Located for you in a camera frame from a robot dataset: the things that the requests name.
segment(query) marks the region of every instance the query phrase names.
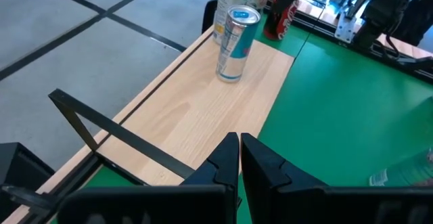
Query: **silver and blue can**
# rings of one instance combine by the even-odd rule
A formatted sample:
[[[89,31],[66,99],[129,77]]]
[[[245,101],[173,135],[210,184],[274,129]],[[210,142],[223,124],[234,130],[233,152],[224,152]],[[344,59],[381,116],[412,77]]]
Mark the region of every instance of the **silver and blue can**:
[[[246,5],[232,5],[227,10],[224,35],[216,66],[216,75],[225,82],[241,79],[260,14]]]

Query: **wooden table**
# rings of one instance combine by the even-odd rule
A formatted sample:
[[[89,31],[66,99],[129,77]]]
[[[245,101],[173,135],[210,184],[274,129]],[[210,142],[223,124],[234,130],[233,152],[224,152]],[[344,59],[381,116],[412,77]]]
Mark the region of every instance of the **wooden table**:
[[[320,14],[321,9],[318,11],[308,3],[302,2],[300,11],[335,22],[335,17],[331,17],[331,14]],[[379,152],[377,147],[384,148],[377,142],[386,141],[386,138],[381,138],[378,132],[371,131],[367,126],[371,125],[375,129],[394,126],[394,116],[417,110],[414,109],[417,103],[430,97],[429,93],[433,89],[428,85],[327,41],[317,41],[319,38],[314,36],[305,41],[305,32],[295,27],[289,29],[287,42],[282,43],[283,45],[265,41],[260,37],[261,33],[257,35],[256,39],[267,45],[255,41],[242,80],[236,84],[223,83],[214,75],[219,46],[212,41],[211,30],[212,28],[206,31],[159,74],[114,117],[114,121],[126,119],[122,124],[124,127],[194,169],[203,162],[227,132],[249,132],[253,136],[259,136],[260,140],[271,145],[282,156],[299,164],[305,171],[331,184],[359,184],[359,180],[370,174],[372,169],[386,167],[390,162],[401,158],[402,152],[416,152],[424,148],[424,142],[407,145],[403,140],[399,142],[398,139],[393,139],[389,142],[399,144],[400,147],[396,150],[387,149],[387,152],[392,152],[387,157],[373,158],[372,152]],[[278,50],[285,52],[273,49],[269,45],[279,46]],[[407,54],[415,57],[430,54],[406,43],[399,43],[397,47],[404,48]],[[287,53],[292,56],[299,54],[299,61],[296,63],[298,67],[291,70],[291,76],[288,78],[286,76],[294,58]],[[306,59],[305,56],[309,53],[314,56]],[[349,57],[351,63],[344,63],[344,59],[340,57],[342,55]],[[321,56],[326,56],[326,61],[315,62],[321,59]],[[305,76],[309,74],[314,74],[316,78],[308,81]],[[402,94],[403,89],[389,83],[390,81],[398,81],[402,88],[407,88],[406,94]],[[368,86],[373,89],[366,90],[362,84],[369,82],[377,84]],[[343,92],[335,93],[334,88]],[[344,102],[339,97],[344,93],[352,94],[352,99],[346,98],[348,101]],[[329,103],[320,103],[323,98],[327,98]],[[396,99],[400,102],[393,105],[392,102]],[[312,108],[303,109],[312,102],[317,104]],[[385,113],[386,116],[382,115],[380,120],[371,122],[368,121],[369,114],[378,113],[370,106],[374,103],[392,105],[393,109],[391,112],[380,110],[380,113]],[[345,110],[347,107],[362,105],[367,105],[367,108]],[[348,112],[354,113],[352,119],[347,119]],[[317,120],[303,119],[315,115],[319,116]],[[411,117],[412,119],[410,125],[419,121],[415,116]],[[305,133],[306,128],[303,125],[307,125],[307,132],[311,133]],[[399,132],[404,133],[406,128],[402,126]],[[359,146],[359,157],[353,157],[346,154],[353,151],[350,144],[347,144],[347,139],[351,133],[358,131],[363,132],[363,138],[370,140],[371,143]],[[96,142],[100,142],[107,135],[107,132],[100,131],[94,138]],[[322,149],[323,144],[316,145],[330,135],[335,137],[332,143],[326,144],[331,150]],[[346,152],[335,152],[342,145]],[[324,161],[322,157],[325,156],[312,151],[314,148],[321,149],[320,152],[328,150],[330,154],[335,152],[335,155],[330,156],[333,160]],[[176,185],[182,181],[179,176],[116,138],[109,137],[98,151],[151,185]],[[52,190],[90,153],[91,150],[87,146],[83,147],[42,185],[38,192]],[[311,157],[321,159],[321,164],[306,161]],[[369,159],[368,164],[361,164],[365,159]],[[356,171],[339,169],[344,174],[335,177],[324,170],[330,166],[341,167],[336,165],[339,160],[347,162],[345,166],[352,166]],[[245,213],[243,208],[245,205],[241,205],[240,211]],[[28,208],[21,206],[6,223],[17,223],[27,213]]]
[[[135,97],[114,121],[189,165],[199,167],[231,131],[257,136],[294,61],[254,41],[244,75],[238,83],[215,76],[219,46],[207,30]],[[94,138],[100,142],[107,133]],[[183,179],[109,137],[98,152],[150,185],[178,185]],[[52,190],[91,151],[84,146],[39,193]],[[21,206],[6,220],[16,223],[28,212]]]

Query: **black metal frame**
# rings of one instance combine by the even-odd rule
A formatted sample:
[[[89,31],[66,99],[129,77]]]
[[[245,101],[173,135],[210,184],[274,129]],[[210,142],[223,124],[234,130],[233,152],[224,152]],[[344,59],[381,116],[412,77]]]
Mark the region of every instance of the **black metal frame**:
[[[33,152],[31,152],[29,149],[24,147],[21,143],[17,143],[17,153],[18,154],[24,154],[26,157],[29,157],[32,162],[36,163],[36,165],[40,168],[42,168],[44,171],[49,173],[50,175],[53,175],[55,173],[55,170],[53,170],[47,163],[43,162],[39,157],[37,157]]]
[[[100,147],[105,141],[111,136],[122,139],[126,137],[126,144],[135,148],[137,151],[142,152],[149,158],[155,158],[154,156],[150,156],[147,149],[149,148],[150,143],[145,141],[144,139],[136,136],[132,132],[126,130],[122,127],[122,124],[150,97],[153,93],[173,74],[177,71],[177,69],[187,61],[191,55],[193,55],[198,48],[200,48],[205,41],[207,41],[212,34],[208,35],[200,44],[197,45],[185,58],[164,78],[159,82],[155,88],[149,92],[147,96],[145,96],[118,124],[85,105],[84,103],[78,101],[72,96],[64,93],[63,91],[56,89],[52,93],[49,94],[49,98],[54,102],[54,104],[59,108],[60,112],[65,116],[66,120],[72,125],[75,131],[80,135],[80,137],[85,141],[85,143],[91,148],[91,153],[88,154],[83,160],[81,160],[49,193],[49,195],[55,196],[59,199],[66,197],[68,194],[77,190],[82,186],[93,173],[96,173],[99,167],[106,166],[116,172],[117,174],[124,177],[126,180],[130,181],[136,185],[149,185],[143,180],[137,178],[126,169],[118,166],[111,160],[102,156],[97,152],[98,147]],[[104,137],[99,143],[95,142],[92,137],[89,137],[90,133],[85,128],[84,124],[80,121],[76,113],[80,114],[84,118],[90,120],[92,123],[98,125],[102,129],[108,132],[108,135]],[[190,174],[194,172],[189,166],[184,165],[182,162],[174,159],[172,156],[163,152],[162,150],[157,149],[157,154],[163,155],[162,158],[172,158],[170,162],[172,164],[179,164],[181,167],[181,171],[177,172],[177,169],[174,169],[174,173],[180,175],[183,178],[188,177]],[[170,162],[160,162],[160,159],[157,159],[156,162],[165,166],[170,165]],[[50,210],[46,213],[41,214],[39,211],[33,211],[30,207],[29,213],[20,221],[20,223],[44,223],[48,221],[55,213],[56,209]]]
[[[269,12],[272,6],[272,0],[268,0],[267,6],[264,10],[265,13]],[[361,49],[353,44],[348,44],[341,42],[341,40],[335,38],[334,33],[336,32],[336,27],[333,24],[320,20],[318,17],[305,14],[303,12],[296,12],[292,24],[298,28],[306,30],[318,37],[327,39],[337,45],[348,48],[352,51],[360,53],[365,57],[371,58],[377,62],[383,63],[408,75],[414,76],[415,78],[422,80],[426,83],[433,85],[433,69],[426,70],[424,68],[418,68],[417,64],[407,62],[400,63],[395,60],[388,59],[383,56],[384,50],[390,55],[396,55],[395,52],[387,47],[383,47],[379,42],[374,43],[371,49]],[[402,60],[414,60],[411,56],[400,54]]]

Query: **black cable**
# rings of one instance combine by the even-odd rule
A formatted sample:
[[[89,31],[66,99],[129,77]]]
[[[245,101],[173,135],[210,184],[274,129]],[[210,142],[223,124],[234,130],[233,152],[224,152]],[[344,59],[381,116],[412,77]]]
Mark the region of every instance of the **black cable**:
[[[310,38],[311,33],[312,33],[312,32],[314,31],[314,29],[316,28],[316,25],[317,25],[318,21],[320,20],[320,17],[322,16],[322,14],[323,14],[323,12],[325,11],[325,9],[326,9],[326,7],[322,9],[322,12],[320,12],[319,16],[317,17],[317,19],[316,19],[316,21],[315,21],[315,24],[311,27],[310,31],[307,31],[307,32],[309,32],[309,33],[308,33],[308,35],[306,36],[306,38],[305,38],[305,40],[304,40],[304,43],[301,45],[301,47],[300,47],[298,53],[296,54],[295,59],[294,59],[294,61],[293,61],[293,64],[295,63],[296,59],[297,59],[298,56],[300,55],[300,52],[304,49],[304,46],[305,46],[306,42],[307,42],[308,39]]]
[[[394,22],[391,24],[389,31],[387,32],[386,37],[385,37],[386,42],[388,42],[388,44],[390,44],[391,48],[394,50],[396,55],[395,56],[389,55],[388,52],[386,51],[384,44],[379,42],[379,44],[383,50],[382,55],[388,59],[398,60],[401,56],[400,51],[396,48],[395,44],[391,41],[391,35],[395,32],[395,30],[400,25],[408,4],[409,4],[409,0],[397,0],[397,4],[396,4],[396,7],[394,8],[393,15],[392,15],[392,17],[394,17]]]

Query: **light wood surface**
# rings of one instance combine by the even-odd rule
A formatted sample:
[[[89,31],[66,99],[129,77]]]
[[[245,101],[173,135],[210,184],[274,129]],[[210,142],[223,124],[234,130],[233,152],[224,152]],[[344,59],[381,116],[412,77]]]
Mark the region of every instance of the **light wood surface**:
[[[310,16],[320,18],[320,20],[325,21],[325,22],[330,23],[330,24],[333,24],[334,26],[336,26],[338,24],[338,19],[336,18],[336,14],[334,12],[332,12],[331,10],[328,10],[328,9],[323,10],[320,7],[316,7],[314,5],[311,5],[306,0],[300,0],[298,12],[303,12],[305,14],[309,14]],[[360,27],[361,27],[361,20],[357,20],[357,23],[355,24],[355,32],[357,32],[360,29]],[[380,41],[386,47],[391,48],[391,46],[385,40],[385,35],[382,34],[378,38],[378,41]],[[409,55],[411,57],[424,58],[427,56],[433,56],[433,53],[430,53],[430,52],[425,51],[423,49],[420,49],[418,47],[414,47],[414,46],[412,46],[408,43],[405,43],[403,41],[400,41],[398,39],[391,37],[391,41],[395,44],[396,48],[401,53]]]
[[[241,81],[231,84],[215,75],[218,54],[207,40],[123,126],[193,169],[228,132],[257,136],[293,58],[255,41]],[[183,180],[115,137],[98,152],[150,185]]]

